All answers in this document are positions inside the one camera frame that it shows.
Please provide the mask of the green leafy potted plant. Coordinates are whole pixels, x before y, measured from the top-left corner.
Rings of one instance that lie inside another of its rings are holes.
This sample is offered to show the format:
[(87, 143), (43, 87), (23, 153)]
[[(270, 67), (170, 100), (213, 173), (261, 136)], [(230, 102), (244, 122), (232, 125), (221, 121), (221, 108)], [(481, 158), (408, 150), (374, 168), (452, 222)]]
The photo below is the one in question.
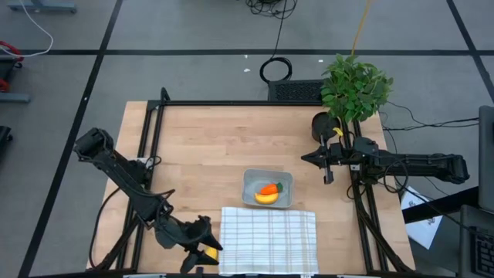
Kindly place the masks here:
[(322, 105), (345, 123), (363, 122), (387, 103), (394, 79), (356, 56), (340, 54), (323, 72)]

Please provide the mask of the black desk bar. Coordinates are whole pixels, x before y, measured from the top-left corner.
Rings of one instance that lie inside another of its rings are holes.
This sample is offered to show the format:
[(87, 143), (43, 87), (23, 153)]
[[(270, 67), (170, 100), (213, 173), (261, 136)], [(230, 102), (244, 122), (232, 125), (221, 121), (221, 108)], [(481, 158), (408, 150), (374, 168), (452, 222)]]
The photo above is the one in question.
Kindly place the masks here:
[(402, 211), (406, 224), (458, 212), (463, 205), (479, 207), (479, 188), (469, 188), (434, 201), (423, 202)]

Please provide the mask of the white printed paper sheet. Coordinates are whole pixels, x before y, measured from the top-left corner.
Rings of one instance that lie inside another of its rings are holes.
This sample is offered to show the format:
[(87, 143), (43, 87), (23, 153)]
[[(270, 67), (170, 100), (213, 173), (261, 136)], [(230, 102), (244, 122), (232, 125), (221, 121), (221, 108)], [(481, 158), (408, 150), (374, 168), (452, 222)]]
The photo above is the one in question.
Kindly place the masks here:
[[(401, 210), (409, 209), (416, 205), (421, 205), (428, 201), (428, 198), (419, 194), (412, 187), (407, 187), (407, 191), (401, 197)], [(412, 222), (405, 225), (408, 237), (426, 249), (430, 249), (435, 238), (442, 217)]]

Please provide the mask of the white waffle-weave towel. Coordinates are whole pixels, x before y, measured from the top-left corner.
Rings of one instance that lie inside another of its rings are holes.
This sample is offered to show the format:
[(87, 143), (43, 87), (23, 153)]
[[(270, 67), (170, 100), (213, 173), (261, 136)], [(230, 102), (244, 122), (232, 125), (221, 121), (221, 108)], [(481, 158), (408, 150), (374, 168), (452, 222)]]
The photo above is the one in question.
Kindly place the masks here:
[(219, 235), (222, 276), (320, 272), (314, 212), (224, 207)]

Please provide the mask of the yellow toy banana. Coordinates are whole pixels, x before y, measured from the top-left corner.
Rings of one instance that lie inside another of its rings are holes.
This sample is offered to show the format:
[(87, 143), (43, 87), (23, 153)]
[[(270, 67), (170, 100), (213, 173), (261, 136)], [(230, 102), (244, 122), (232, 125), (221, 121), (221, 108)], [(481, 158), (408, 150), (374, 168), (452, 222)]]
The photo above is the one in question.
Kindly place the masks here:
[(274, 204), (279, 198), (279, 193), (273, 193), (269, 195), (263, 195), (260, 193), (254, 194), (254, 199), (257, 203), (261, 205), (271, 205)]

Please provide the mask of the orange toy carrot green top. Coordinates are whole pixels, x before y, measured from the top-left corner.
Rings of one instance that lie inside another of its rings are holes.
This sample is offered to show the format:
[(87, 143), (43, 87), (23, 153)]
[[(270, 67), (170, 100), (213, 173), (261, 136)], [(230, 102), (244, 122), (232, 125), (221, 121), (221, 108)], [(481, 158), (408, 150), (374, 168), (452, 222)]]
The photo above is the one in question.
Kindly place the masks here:
[(268, 184), (265, 187), (261, 188), (259, 190), (260, 195), (273, 195), (273, 194), (279, 194), (283, 190), (283, 184), (282, 183), (272, 183)]

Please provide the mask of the grey plastic tupperware container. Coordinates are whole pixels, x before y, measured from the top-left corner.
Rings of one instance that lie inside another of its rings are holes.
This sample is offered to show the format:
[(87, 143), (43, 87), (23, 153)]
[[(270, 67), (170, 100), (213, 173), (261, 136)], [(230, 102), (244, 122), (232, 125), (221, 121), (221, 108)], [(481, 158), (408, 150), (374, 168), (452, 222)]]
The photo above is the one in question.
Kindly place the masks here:
[[(269, 184), (281, 184), (282, 190), (278, 198), (270, 204), (262, 204), (255, 200), (255, 193)], [(258, 207), (287, 209), (293, 203), (293, 176), (289, 172), (264, 169), (247, 169), (243, 176), (241, 198), (246, 205)]]

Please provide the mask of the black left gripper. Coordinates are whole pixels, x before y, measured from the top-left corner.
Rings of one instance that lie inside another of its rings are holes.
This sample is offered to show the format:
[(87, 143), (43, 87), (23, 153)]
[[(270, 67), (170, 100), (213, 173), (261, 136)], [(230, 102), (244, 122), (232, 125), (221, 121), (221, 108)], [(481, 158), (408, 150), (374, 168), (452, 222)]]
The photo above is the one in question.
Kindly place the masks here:
[[(155, 238), (165, 249), (175, 245), (186, 249), (196, 249), (199, 243), (222, 251), (223, 247), (211, 233), (211, 219), (200, 215), (194, 222), (181, 222), (173, 216), (160, 216), (154, 222)], [(180, 268), (181, 273), (189, 273), (195, 266), (217, 266), (217, 259), (204, 251), (190, 252)]]

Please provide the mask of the black aluminium table frame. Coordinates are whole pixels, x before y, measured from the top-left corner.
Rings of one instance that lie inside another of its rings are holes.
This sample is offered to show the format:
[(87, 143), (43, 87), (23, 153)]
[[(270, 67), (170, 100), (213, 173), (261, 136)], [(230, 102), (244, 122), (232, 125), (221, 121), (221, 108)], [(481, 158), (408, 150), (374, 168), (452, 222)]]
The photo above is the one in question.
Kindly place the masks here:
[(172, 190), (174, 215), (183, 221), (207, 215), (218, 235), (222, 209), (242, 206), (246, 170), (286, 171), (294, 179), (292, 208), (316, 215), (321, 273), (389, 270), (374, 239), (360, 238), (349, 169), (335, 167), (328, 185), (320, 169), (302, 160), (316, 149), (310, 125), (320, 110), (261, 100), (130, 101), (113, 137), (126, 158), (161, 158), (151, 189)]

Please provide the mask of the grey cart base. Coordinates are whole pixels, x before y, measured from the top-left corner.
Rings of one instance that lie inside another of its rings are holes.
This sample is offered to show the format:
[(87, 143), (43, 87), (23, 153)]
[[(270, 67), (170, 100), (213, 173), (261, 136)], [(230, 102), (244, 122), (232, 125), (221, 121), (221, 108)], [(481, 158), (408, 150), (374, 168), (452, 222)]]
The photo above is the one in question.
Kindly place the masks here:
[(6, 4), (12, 11), (26, 9), (35, 12), (71, 12), (77, 13), (78, 8), (71, 0), (7, 0)]

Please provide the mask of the black plant pot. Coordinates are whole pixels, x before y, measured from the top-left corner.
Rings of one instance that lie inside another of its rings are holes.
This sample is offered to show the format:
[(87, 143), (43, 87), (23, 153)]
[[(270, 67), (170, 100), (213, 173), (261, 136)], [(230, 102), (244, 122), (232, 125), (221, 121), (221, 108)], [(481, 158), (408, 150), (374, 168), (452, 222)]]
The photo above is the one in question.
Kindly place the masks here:
[(327, 112), (320, 112), (312, 119), (312, 138), (317, 142), (321, 142), (320, 138), (327, 142), (329, 139), (337, 135), (334, 128), (341, 128), (340, 120)]

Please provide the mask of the grey monitor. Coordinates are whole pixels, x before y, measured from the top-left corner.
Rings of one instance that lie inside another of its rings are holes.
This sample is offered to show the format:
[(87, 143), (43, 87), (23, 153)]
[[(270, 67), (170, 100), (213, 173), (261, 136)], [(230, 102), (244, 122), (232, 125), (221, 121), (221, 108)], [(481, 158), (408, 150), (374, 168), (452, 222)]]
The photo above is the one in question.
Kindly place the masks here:
[(479, 108), (479, 205), (494, 213), (494, 107)]

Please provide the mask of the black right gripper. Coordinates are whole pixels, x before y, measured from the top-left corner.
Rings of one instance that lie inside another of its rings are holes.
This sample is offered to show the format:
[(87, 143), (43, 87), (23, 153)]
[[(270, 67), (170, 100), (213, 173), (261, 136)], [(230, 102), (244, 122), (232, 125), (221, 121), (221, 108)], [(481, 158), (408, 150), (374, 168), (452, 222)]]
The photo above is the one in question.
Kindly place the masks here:
[(318, 147), (315, 151), (305, 154), (301, 157), (303, 161), (309, 162), (324, 170), (324, 183), (331, 184), (334, 180), (332, 165), (348, 164), (350, 156), (353, 154), (351, 148), (345, 148), (341, 143), (328, 144), (323, 143), (322, 147)]

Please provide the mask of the grey laptop with keyboard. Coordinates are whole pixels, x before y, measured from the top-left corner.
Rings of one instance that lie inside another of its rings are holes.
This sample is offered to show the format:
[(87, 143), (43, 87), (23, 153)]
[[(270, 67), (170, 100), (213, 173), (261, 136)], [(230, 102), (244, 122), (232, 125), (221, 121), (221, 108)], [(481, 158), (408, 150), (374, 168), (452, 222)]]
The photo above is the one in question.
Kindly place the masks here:
[(460, 278), (494, 278), (494, 214), (472, 206), (460, 210)]

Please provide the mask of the black perforated computer case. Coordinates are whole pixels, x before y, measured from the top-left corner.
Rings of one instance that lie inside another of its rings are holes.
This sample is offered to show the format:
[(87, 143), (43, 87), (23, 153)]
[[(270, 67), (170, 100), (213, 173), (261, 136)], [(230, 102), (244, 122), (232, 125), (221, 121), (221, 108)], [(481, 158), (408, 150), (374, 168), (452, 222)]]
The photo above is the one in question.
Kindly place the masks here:
[(322, 80), (279, 80), (269, 84), (270, 101), (321, 101)]

